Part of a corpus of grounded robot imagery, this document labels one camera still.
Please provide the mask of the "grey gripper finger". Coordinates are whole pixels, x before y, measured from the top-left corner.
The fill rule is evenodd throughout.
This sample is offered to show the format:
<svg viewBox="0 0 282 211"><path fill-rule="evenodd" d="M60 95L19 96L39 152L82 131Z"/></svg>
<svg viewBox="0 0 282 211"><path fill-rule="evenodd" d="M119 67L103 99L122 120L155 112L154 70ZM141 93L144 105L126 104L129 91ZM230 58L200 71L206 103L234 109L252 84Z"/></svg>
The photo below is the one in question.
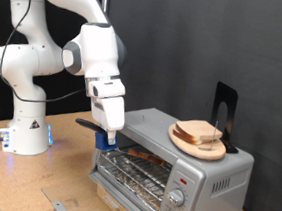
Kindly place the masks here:
<svg viewBox="0 0 282 211"><path fill-rule="evenodd" d="M108 137L108 144L109 146L113 146L116 144L116 132L115 131L110 131L107 133L107 137Z"/></svg>

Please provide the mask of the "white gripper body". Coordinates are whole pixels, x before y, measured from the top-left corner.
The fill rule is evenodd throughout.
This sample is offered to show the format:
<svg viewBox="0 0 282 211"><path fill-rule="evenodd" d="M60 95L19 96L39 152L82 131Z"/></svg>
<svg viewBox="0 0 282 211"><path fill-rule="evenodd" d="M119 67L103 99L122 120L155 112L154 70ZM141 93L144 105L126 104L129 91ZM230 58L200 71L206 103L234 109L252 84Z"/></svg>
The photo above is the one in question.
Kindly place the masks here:
<svg viewBox="0 0 282 211"><path fill-rule="evenodd" d="M124 99L114 98L93 98L91 100L91 111L94 120L96 120L102 128L108 131L121 130L124 127Z"/></svg>

